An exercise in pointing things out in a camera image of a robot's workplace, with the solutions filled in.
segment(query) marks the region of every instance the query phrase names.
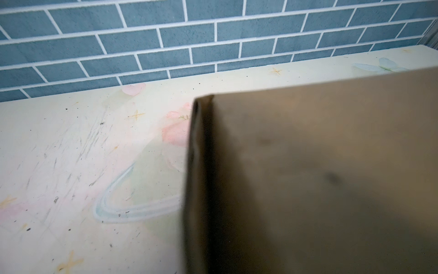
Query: white surface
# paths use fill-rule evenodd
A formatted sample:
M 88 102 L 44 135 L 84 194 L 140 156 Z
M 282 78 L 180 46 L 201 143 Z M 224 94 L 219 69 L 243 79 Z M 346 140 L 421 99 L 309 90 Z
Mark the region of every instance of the white surface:
M 381 57 L 438 65 L 412 46 L 0 103 L 0 273 L 183 273 L 186 103 L 375 75 L 353 64 Z

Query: blue brick wall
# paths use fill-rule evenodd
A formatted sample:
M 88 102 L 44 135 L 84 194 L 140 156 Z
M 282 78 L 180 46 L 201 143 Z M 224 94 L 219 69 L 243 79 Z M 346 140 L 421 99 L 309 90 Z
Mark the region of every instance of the blue brick wall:
M 0 102 L 415 45 L 438 0 L 0 0 Z

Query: brown box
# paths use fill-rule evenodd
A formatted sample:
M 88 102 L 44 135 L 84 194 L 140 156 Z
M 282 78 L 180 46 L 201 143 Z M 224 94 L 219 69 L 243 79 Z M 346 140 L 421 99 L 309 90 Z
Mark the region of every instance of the brown box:
M 195 101 L 187 272 L 438 273 L 438 68 Z

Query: blue brick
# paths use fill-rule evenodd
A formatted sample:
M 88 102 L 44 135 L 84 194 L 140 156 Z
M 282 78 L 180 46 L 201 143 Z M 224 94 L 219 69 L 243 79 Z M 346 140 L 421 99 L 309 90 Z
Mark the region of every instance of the blue brick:
M 244 42 L 242 43 L 241 57 L 271 54 L 273 46 L 274 39 Z
M 397 7 L 398 4 L 358 8 L 351 19 L 349 26 L 388 22 Z
M 363 32 L 363 28 L 326 32 L 319 41 L 318 48 L 355 44 Z
M 286 11 L 310 10 L 323 7 L 332 7 L 334 0 L 288 0 Z
M 157 31 L 154 29 L 101 34 L 99 37 L 107 53 L 149 50 L 160 47 Z
M 200 66 L 200 67 L 194 67 L 194 68 L 180 68 L 180 69 L 171 70 L 170 77 L 177 78 L 177 77 L 199 75 L 199 74 L 206 74 L 206 73 L 213 73 L 213 72 L 215 72 L 214 65 Z
M 243 0 L 186 0 L 187 17 L 192 20 L 242 16 Z
M 363 46 L 349 46 L 349 47 L 345 47 L 345 48 L 336 49 L 333 56 L 366 52 L 366 51 L 370 50 L 371 46 L 372 46 L 372 44 L 363 45 Z
M 414 46 L 418 43 L 418 41 L 420 41 L 420 38 L 377 43 L 374 45 L 374 47 L 371 51 L 392 49 L 392 48 L 398 48 L 398 47 L 403 47 L 403 46 Z
M 345 27 L 352 12 L 353 9 L 309 13 L 304 31 Z
M 0 71 L 0 88 L 43 82 L 33 68 L 16 68 Z
M 292 62 L 330 57 L 332 52 L 333 52 L 333 50 L 320 50 L 320 51 L 313 51 L 313 52 L 306 52 L 306 53 L 298 53 L 298 54 L 295 54 Z
M 402 29 L 403 25 L 404 24 L 395 24 L 367 28 L 359 42 L 363 43 L 395 38 Z
M 356 5 L 356 4 L 367 4 L 367 3 L 375 3 L 380 2 L 380 0 L 338 0 L 336 6 L 347 6 L 347 5 Z
M 213 24 L 161 28 L 160 33 L 163 46 L 182 46 L 215 41 Z
M 304 14 L 218 23 L 218 41 L 300 32 Z
M 128 27 L 184 22 L 181 0 L 120 4 Z
M 218 71 L 231 71 L 240 68 L 251 68 L 251 67 L 260 67 L 260 66 L 266 66 L 271 64 L 289 63 L 291 57 L 292 55 L 290 54 L 283 56 L 223 63 L 223 64 L 218 64 Z
M 275 53 L 314 49 L 320 34 L 278 38 Z
M 138 71 L 133 55 L 87 60 L 81 63 L 90 76 Z
M 239 43 L 193 48 L 192 56 L 193 63 L 235 59 L 239 57 Z
M 190 64 L 189 50 L 169 50 L 155 53 L 139 54 L 143 69 L 165 68 Z
M 54 39 L 0 45 L 0 65 L 60 60 L 99 54 L 103 54 L 103 52 L 94 36 Z
M 438 16 L 438 1 L 402 4 L 392 21 Z
M 7 7 L 26 7 L 26 6 L 38 6 L 46 4 L 60 4 L 76 2 L 76 0 L 1 0 L 0 8 Z
M 284 0 L 247 0 L 246 15 L 281 12 Z
M 116 6 L 76 7 L 49 11 L 62 33 L 122 28 Z
M 0 25 L 11 38 L 58 34 L 44 11 L 2 14 Z
M 37 69 L 49 82 L 85 77 L 77 62 L 39 66 Z
M 399 37 L 423 35 L 423 32 L 429 27 L 432 21 L 433 20 L 407 23 Z
M 167 79 L 167 78 L 168 77 L 167 77 L 166 71 L 156 71 L 156 72 L 149 72 L 149 73 L 120 76 L 120 81 L 122 82 L 122 84 L 128 85 L 128 84 L 134 84 L 134 83 L 143 83 L 143 82 L 150 82 L 150 81 L 156 81 L 156 80 L 163 80 L 163 79 Z
M 25 89 L 25 92 L 31 97 L 40 97 L 54 94 L 70 93 L 89 89 L 101 89 L 110 86 L 117 86 L 119 82 L 115 77 L 88 80 L 67 84 L 47 85 L 36 88 Z
M 20 99 L 26 99 L 26 95 L 24 95 L 19 90 L 9 90 L 0 92 L 0 102 L 14 101 Z

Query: wall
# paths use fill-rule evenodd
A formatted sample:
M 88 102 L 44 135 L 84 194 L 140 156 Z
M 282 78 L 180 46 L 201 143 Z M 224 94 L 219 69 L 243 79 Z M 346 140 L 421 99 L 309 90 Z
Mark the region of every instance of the wall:
M 415 45 L 418 0 L 0 0 L 0 101 Z

